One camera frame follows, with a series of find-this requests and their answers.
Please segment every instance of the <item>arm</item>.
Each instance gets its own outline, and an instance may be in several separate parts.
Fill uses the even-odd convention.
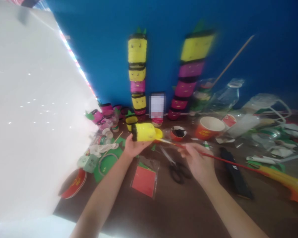
[[[179,152],[187,159],[193,176],[206,192],[231,237],[268,238],[220,185],[214,171],[214,160],[200,155],[197,150],[213,153],[197,143],[185,146],[186,149],[179,149]]]
[[[71,238],[94,238],[99,234],[114,205],[132,159],[151,143],[133,142],[131,139],[132,134],[126,139],[124,152],[88,200]]]

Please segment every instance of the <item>hand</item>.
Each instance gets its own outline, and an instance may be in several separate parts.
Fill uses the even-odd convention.
[[[184,144],[185,149],[178,149],[183,158],[186,158],[191,173],[195,179],[201,184],[208,185],[217,182],[218,179],[214,170],[214,159],[211,157],[203,156],[198,151],[213,155],[213,153],[198,143]]]
[[[152,141],[132,141],[132,134],[130,134],[126,139],[124,154],[133,158],[139,155],[151,143]]]

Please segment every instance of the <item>black scissors handle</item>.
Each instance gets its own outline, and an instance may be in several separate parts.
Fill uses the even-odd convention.
[[[183,177],[187,179],[192,178],[191,172],[181,163],[175,163],[175,166],[170,165],[169,170],[171,178],[178,184],[184,183]]]

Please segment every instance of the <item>red paper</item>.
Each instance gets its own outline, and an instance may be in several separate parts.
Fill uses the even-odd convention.
[[[137,166],[135,177],[133,178],[132,188],[153,197],[153,190],[155,188],[156,173]]]

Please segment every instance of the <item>scissors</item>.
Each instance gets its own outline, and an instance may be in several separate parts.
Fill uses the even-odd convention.
[[[192,178],[192,174],[188,168],[186,168],[182,163],[174,162],[173,159],[169,156],[169,154],[165,151],[165,149],[160,146],[162,153],[167,157],[170,161],[169,171],[171,178],[179,184],[184,183],[183,177],[187,179]]]

